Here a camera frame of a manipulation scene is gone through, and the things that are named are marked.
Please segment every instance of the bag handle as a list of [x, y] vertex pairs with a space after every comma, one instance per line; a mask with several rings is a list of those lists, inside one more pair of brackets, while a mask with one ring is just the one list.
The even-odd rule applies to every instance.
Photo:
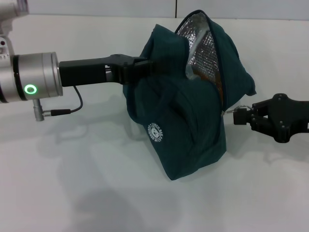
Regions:
[[155, 109], [148, 113], [145, 116], [137, 117], [136, 115], [136, 105], [135, 105], [135, 94], [134, 90], [137, 85], [132, 85], [128, 87], [127, 98], [126, 98], [126, 105], [127, 111], [131, 119], [142, 125], [148, 125], [149, 123], [154, 122], [162, 112], [169, 106], [169, 103], [174, 98], [175, 94], [177, 93], [177, 88], [174, 85], [167, 85], [164, 87], [163, 93], [161, 95], [161, 99]]

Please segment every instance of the white surface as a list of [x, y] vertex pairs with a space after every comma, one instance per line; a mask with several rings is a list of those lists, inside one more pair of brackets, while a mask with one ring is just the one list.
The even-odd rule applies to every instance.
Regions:
[[201, 9], [213, 18], [309, 20], [308, 0], [178, 0], [177, 16]]
[[28, 0], [31, 14], [175, 17], [175, 0]]
[[[139, 55], [156, 23], [180, 19], [27, 16], [14, 22], [17, 54], [56, 51], [60, 61]], [[309, 22], [216, 20], [229, 33], [258, 94], [308, 100]], [[0, 111], [2, 232], [307, 232], [309, 135], [277, 144], [225, 117], [228, 152], [169, 181], [117, 84], [82, 86], [84, 108], [34, 120], [31, 102]], [[73, 108], [65, 88], [45, 109]]]

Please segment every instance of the white circular logo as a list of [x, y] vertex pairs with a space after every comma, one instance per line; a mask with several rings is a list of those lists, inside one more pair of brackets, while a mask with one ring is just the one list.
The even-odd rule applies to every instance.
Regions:
[[155, 142], [161, 142], [162, 141], [162, 137], [163, 137], [163, 133], [162, 130], [160, 129], [160, 127], [155, 124], [155, 123], [151, 123], [148, 125], [148, 133], [150, 135], [150, 137], [152, 138], [152, 140], [154, 140]]

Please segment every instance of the green led ring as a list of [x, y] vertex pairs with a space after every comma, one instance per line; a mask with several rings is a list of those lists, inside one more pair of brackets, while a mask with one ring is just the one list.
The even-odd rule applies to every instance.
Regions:
[[27, 94], [35, 94], [38, 90], [37, 90], [37, 88], [34, 86], [34, 85], [26, 85], [25, 86], [25, 88], [24, 88], [24, 90], [25, 90], [25, 92], [27, 93]]

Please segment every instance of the green fabric bag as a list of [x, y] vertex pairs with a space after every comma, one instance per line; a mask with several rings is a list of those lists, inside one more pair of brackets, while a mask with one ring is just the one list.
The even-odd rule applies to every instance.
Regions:
[[[204, 13], [193, 12], [183, 22], [196, 14]], [[171, 180], [221, 158], [226, 151], [222, 111], [244, 94], [255, 93], [233, 42], [205, 17], [216, 46], [223, 96], [216, 83], [187, 78], [190, 43], [176, 34], [182, 25], [176, 33], [156, 25], [141, 54], [154, 61], [153, 74], [124, 86], [130, 117], [144, 126]]]

